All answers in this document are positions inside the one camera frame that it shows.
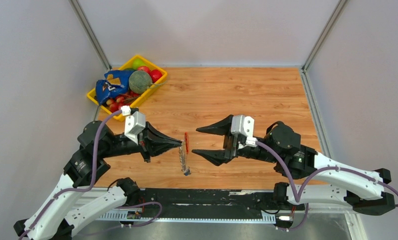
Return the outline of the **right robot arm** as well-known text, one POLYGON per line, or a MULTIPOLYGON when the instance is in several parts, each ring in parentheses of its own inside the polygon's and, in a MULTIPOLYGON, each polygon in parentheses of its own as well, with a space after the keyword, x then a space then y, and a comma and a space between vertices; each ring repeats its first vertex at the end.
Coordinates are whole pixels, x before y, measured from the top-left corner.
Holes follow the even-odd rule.
POLYGON ((282 121, 271 124, 265 136, 254 135, 251 116, 229 115, 200 133, 223 136, 220 150, 196 149, 194 153, 215 166, 234 158, 274 164, 287 182, 274 185, 272 201, 279 209, 288 205, 334 204, 355 212, 381 216, 398 207, 390 188, 391 173, 385 168, 363 170, 338 162, 301 143, 301 135, 282 121))

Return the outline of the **metal key holder red handle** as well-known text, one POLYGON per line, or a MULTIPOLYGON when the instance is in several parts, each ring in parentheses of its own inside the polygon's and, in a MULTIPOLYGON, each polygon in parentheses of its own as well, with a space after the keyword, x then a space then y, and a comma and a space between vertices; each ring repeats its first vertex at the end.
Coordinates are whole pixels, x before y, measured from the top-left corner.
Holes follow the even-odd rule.
POLYGON ((187 169, 190 169, 187 166, 187 157, 189 154, 189 136, 188 133, 185 132, 184 133, 184 138, 182 140, 181 143, 181 147, 179 147, 179 160, 180 160, 180 165, 181 165, 181 171, 184 174, 184 171, 186 171, 187 169))

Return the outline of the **key with blue tag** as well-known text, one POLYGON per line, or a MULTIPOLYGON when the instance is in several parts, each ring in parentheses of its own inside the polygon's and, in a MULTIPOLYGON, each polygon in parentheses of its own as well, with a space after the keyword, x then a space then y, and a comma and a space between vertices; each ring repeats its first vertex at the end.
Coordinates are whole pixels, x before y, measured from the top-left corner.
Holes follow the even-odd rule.
POLYGON ((185 176, 189 176, 189 175, 191 174, 190 169, 185 170, 183 174, 184 174, 185 176))

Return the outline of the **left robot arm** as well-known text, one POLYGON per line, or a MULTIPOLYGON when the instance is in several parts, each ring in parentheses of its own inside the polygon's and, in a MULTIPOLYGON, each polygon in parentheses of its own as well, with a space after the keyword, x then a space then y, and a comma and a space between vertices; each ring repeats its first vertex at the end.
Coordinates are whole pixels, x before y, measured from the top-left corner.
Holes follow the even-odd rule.
POLYGON ((19 239, 70 240, 82 228, 111 209, 134 207, 140 201, 140 189, 131 178, 120 178, 100 197, 75 208, 81 196, 110 169, 105 159, 141 154, 146 162, 182 142, 156 130, 148 121, 130 120, 129 130, 115 134, 103 121, 88 123, 78 136, 80 144, 65 165, 49 197, 27 219, 18 220, 13 228, 19 239))

